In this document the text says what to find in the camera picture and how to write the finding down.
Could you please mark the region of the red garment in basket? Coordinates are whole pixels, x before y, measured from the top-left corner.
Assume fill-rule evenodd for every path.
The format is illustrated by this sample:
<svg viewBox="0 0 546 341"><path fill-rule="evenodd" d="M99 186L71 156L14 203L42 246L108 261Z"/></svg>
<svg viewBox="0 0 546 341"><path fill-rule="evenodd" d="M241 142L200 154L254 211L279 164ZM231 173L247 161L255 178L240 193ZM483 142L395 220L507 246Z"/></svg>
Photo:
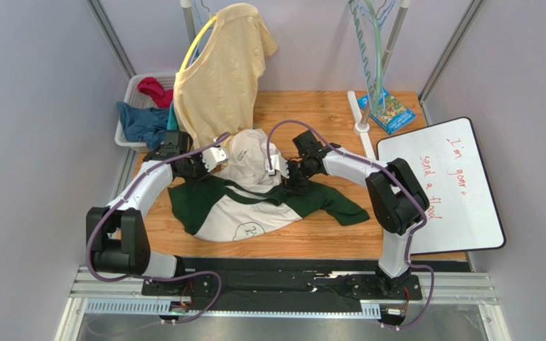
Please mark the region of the red garment in basket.
<svg viewBox="0 0 546 341"><path fill-rule="evenodd" d="M136 86L137 90L150 97L158 108L170 107L173 101L173 89L166 90L154 77L145 77Z"/></svg>

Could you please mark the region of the aluminium frame post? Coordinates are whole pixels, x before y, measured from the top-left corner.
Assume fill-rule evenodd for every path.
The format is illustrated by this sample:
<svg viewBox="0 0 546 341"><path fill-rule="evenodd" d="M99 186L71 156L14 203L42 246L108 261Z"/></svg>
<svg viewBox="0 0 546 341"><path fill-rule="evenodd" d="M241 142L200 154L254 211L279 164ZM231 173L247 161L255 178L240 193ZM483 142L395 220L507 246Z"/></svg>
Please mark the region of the aluminium frame post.
<svg viewBox="0 0 546 341"><path fill-rule="evenodd" d="M486 0L471 0L466 7L464 14L458 22L454 32L445 45L436 65L434 66L431 74L427 78L422 91L419 93L419 103L424 105L432 95L436 85L441 79L446 67L451 62L452 58L459 49L462 41L469 32L470 27L476 21L477 16L481 12L481 9L487 3Z"/></svg>
<svg viewBox="0 0 546 341"><path fill-rule="evenodd" d="M88 7L90 8L92 15L95 17L95 20L101 31L103 32L112 52L117 59L122 71L129 80L136 75L134 66L132 65L129 56L127 55L124 46L117 35L117 32L114 29L113 23L107 14L107 11L100 0L87 0Z"/></svg>

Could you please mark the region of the aluminium frame post right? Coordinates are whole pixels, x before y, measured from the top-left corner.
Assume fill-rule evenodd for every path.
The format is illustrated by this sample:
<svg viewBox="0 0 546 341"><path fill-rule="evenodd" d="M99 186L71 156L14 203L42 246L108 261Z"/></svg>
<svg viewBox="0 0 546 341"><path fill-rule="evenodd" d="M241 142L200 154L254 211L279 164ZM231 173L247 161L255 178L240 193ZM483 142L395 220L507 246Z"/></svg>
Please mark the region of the aluminium frame post right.
<svg viewBox="0 0 546 341"><path fill-rule="evenodd" d="M427 78L422 91L419 93L419 103L424 105L432 95L436 85L441 79L446 67L451 62L452 58L459 49L462 41L469 32L470 27L476 21L477 16L481 12L481 9L487 3L486 0L471 0L466 7L464 14L458 22L454 32L445 45L436 65L434 66L431 74Z"/></svg>

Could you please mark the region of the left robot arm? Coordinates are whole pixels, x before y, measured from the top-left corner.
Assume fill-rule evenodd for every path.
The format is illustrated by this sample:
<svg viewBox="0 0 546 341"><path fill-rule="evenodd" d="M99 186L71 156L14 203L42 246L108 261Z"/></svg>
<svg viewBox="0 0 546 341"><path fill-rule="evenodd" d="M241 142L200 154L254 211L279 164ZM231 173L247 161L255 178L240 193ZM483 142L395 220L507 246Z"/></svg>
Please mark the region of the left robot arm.
<svg viewBox="0 0 546 341"><path fill-rule="evenodd" d="M85 260L96 279L177 281L184 275L181 257L151 249L144 220L155 199L174 179L197 179L214 169L203 154L219 144L214 141L197 148L189 134L166 132L164 142L146 154L128 186L104 207L88 211Z"/></svg>

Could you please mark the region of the white plastic laundry basket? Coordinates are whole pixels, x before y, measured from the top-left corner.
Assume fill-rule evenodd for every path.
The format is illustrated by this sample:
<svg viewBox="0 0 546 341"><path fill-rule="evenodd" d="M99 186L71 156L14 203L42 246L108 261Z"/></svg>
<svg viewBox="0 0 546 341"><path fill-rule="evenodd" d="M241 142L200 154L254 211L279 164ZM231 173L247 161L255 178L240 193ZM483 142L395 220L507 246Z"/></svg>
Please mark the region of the white plastic laundry basket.
<svg viewBox="0 0 546 341"><path fill-rule="evenodd" d="M177 130L173 108L176 73L151 72L133 76L124 99L116 103L119 120L114 136L118 146L145 153L164 139L167 130Z"/></svg>

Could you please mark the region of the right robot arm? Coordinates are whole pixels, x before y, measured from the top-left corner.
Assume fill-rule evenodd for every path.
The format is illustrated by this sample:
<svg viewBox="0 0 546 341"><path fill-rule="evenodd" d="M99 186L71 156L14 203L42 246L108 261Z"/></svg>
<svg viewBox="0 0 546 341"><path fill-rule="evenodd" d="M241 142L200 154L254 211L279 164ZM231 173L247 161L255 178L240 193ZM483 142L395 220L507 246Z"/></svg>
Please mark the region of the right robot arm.
<svg viewBox="0 0 546 341"><path fill-rule="evenodd" d="M373 212L385 230L377 275L390 290L397 290L410 275L410 242L413 227L425 223L429 200L406 160L388 163L359 156L337 144L323 145L312 131L294 138L298 160L288 161L286 188L303 195L312 189L318 174L349 180L367 189Z"/></svg>

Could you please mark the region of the yellow plastic hanger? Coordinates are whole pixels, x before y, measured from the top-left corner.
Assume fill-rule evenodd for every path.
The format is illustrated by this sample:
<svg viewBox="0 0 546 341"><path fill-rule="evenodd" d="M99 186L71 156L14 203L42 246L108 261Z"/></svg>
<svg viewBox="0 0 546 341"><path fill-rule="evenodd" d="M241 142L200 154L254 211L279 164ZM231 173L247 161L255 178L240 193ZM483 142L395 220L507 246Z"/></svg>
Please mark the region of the yellow plastic hanger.
<svg viewBox="0 0 546 341"><path fill-rule="evenodd" d="M207 33L209 29L214 28L215 22L217 21L217 19L218 17L216 15L212 15L210 17L210 20L206 22L204 26L201 28L201 30L196 34L196 37L191 43L188 49L188 52L186 53L186 56L181 64L181 67L179 69L180 72L183 72L192 63L194 59L194 55L196 54L196 51L198 50L198 46L203 36Z"/></svg>

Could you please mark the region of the white dry-erase board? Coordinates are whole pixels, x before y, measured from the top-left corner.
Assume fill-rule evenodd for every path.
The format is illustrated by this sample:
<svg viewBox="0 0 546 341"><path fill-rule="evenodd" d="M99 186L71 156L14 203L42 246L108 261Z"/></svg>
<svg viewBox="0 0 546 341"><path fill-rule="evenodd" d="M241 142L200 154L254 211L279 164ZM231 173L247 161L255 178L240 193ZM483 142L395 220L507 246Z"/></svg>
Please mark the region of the white dry-erase board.
<svg viewBox="0 0 546 341"><path fill-rule="evenodd" d="M506 243L472 121L461 117L377 144L381 161L409 163L429 199L413 254L499 249Z"/></svg>

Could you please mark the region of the cream yellow t-shirt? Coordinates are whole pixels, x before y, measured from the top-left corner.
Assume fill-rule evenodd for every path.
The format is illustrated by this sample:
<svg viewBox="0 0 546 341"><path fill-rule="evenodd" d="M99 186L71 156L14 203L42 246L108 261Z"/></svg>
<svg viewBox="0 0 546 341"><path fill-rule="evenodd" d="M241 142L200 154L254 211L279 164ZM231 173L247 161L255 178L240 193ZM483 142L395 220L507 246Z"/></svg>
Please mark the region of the cream yellow t-shirt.
<svg viewBox="0 0 546 341"><path fill-rule="evenodd" d="M259 79L278 44L252 4L238 3L216 14L203 51L176 73L174 114L181 131L200 148L225 132L251 129Z"/></svg>

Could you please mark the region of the blue garment in basket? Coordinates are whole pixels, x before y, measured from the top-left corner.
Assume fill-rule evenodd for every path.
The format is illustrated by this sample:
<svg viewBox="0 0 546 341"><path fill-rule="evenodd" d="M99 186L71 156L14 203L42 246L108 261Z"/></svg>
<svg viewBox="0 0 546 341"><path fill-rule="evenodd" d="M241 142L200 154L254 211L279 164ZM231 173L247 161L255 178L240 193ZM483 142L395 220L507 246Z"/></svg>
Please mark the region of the blue garment in basket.
<svg viewBox="0 0 546 341"><path fill-rule="evenodd" d="M145 143L149 150L153 150L164 140L168 121L167 108L137 108L126 102L117 102L116 108L128 142Z"/></svg>

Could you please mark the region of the aluminium frame post left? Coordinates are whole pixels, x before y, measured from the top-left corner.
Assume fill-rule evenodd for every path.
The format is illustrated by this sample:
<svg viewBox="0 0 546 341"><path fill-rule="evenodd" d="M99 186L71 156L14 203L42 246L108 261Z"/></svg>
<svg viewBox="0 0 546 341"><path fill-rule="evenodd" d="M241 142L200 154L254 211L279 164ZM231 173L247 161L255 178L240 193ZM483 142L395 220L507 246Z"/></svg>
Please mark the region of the aluminium frame post left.
<svg viewBox="0 0 546 341"><path fill-rule="evenodd" d="M122 71L129 80L136 75L134 66L132 65L129 56L127 55L124 46L117 35L117 32L114 29L113 23L107 14L107 11L100 0L87 0L88 7L90 8L92 15L95 17L95 20L101 31L103 32L112 52L117 59Z"/></svg>

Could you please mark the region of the teal garment on hanger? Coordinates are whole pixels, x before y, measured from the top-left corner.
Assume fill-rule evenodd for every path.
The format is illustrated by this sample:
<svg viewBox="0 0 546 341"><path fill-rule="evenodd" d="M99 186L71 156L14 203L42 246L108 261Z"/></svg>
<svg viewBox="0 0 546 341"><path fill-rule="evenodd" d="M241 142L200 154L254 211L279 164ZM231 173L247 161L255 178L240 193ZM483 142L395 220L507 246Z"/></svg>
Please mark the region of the teal garment on hanger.
<svg viewBox="0 0 546 341"><path fill-rule="evenodd" d="M174 102L171 101L170 106L168 108L168 121L166 124L166 130L167 131L178 131L178 121L176 118L176 113L174 110Z"/></svg>

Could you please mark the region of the silver clothes rack pole right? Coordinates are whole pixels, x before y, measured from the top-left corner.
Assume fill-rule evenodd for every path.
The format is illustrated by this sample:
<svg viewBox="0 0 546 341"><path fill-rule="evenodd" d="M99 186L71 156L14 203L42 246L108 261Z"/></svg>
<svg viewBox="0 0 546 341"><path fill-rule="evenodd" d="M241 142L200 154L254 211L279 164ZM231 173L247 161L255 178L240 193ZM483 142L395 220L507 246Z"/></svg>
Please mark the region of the silver clothes rack pole right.
<svg viewBox="0 0 546 341"><path fill-rule="evenodd" d="M375 82L372 84L367 84L368 93L358 100L362 113L368 114L369 117L373 112L380 111L379 101L381 98L381 89L383 88L382 81L390 63L400 29L404 23L408 8L411 5L411 1L404 0L400 2L400 7L391 30L389 41L387 42L386 48L382 48L380 31L382 30L384 22L395 4L396 2L392 1L390 5L384 4L378 10L374 10L371 2L365 1L364 4L358 8L362 17L365 18L365 20L367 20L374 28L375 42L377 43L375 55Z"/></svg>

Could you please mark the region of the green and white t-shirt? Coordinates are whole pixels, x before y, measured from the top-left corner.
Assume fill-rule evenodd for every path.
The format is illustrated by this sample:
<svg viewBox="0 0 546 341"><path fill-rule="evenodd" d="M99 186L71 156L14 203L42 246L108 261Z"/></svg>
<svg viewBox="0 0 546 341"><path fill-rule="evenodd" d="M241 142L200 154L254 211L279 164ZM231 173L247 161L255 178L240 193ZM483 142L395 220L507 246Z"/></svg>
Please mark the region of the green and white t-shirt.
<svg viewBox="0 0 546 341"><path fill-rule="evenodd" d="M293 194L282 185L280 175L268 175L267 156L280 152L267 143L263 130L243 130L228 147L230 158L221 171L168 189L173 216L195 238L238 242L277 231L318 210L342 226L370 219L363 208L332 187L309 181L305 193Z"/></svg>

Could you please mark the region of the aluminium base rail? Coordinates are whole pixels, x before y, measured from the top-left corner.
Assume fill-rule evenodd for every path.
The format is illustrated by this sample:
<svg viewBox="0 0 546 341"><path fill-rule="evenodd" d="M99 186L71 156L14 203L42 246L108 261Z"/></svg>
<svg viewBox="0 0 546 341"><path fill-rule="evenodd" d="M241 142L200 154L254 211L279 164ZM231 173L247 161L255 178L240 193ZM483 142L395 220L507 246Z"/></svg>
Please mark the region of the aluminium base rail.
<svg viewBox="0 0 546 341"><path fill-rule="evenodd" d="M509 340L486 273L432 262L393 294L371 261L189 259L189 278L77 271L57 340Z"/></svg>

